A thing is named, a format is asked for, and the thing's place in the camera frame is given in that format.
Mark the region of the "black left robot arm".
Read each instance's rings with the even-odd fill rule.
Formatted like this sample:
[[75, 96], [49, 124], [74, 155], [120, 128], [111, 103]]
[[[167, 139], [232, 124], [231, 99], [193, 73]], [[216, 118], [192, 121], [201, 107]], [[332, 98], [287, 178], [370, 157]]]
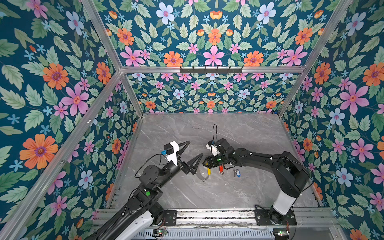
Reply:
[[164, 145], [161, 153], [153, 155], [167, 162], [146, 166], [141, 176], [135, 176], [140, 184], [132, 191], [125, 205], [87, 239], [131, 240], [151, 225], [159, 224], [164, 215], [164, 208], [158, 203], [163, 195], [161, 187], [179, 172], [196, 174], [204, 156], [199, 154], [188, 162], [183, 161], [182, 154], [189, 145], [190, 141], [180, 144], [173, 141]]

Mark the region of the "large black yellow keyring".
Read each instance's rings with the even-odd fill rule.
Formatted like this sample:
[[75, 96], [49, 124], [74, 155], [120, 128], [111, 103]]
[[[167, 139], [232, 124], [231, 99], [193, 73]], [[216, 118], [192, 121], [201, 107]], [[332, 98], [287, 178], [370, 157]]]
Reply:
[[206, 168], [206, 167], [204, 167], [204, 166], [202, 166], [202, 165], [199, 165], [199, 167], [198, 167], [198, 170], [197, 170], [197, 173], [196, 173], [196, 175], [197, 175], [197, 177], [202, 181], [202, 182], [206, 182], [208, 179], [209, 179], [209, 177], [210, 177], [210, 174], [208, 174], [208, 171], [209, 169], [208, 168]]

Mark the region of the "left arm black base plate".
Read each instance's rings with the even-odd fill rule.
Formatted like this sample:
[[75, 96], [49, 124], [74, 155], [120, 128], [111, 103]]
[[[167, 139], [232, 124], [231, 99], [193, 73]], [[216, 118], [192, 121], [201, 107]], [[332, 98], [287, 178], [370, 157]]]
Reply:
[[161, 211], [156, 217], [154, 217], [154, 221], [152, 223], [152, 226], [174, 227], [174, 226], [176, 226], [177, 216], [178, 216], [177, 210]]

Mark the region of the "red key tag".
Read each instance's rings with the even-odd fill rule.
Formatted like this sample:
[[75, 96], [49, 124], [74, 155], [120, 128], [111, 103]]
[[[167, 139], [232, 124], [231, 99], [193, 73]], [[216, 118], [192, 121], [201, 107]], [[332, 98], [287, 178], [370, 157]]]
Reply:
[[223, 167], [223, 165], [219, 166], [219, 173], [220, 173], [220, 175], [224, 174], [224, 167]]

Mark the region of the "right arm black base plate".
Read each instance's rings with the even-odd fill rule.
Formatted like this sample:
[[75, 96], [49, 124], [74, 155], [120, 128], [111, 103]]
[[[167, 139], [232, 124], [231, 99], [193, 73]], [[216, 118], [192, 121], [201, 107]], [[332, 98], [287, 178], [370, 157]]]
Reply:
[[293, 208], [291, 208], [286, 215], [281, 215], [273, 208], [267, 210], [258, 206], [255, 206], [255, 219], [258, 226], [295, 226], [297, 224], [296, 216]]

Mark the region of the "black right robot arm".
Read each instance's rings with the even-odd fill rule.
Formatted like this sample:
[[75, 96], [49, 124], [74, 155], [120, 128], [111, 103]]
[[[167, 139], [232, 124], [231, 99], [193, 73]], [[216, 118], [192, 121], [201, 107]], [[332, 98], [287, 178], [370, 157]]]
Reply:
[[206, 157], [203, 165], [209, 169], [230, 164], [233, 167], [252, 167], [274, 174], [280, 192], [269, 210], [269, 219], [275, 225], [282, 224], [299, 196], [306, 190], [310, 172], [290, 152], [262, 154], [238, 148], [219, 150]]

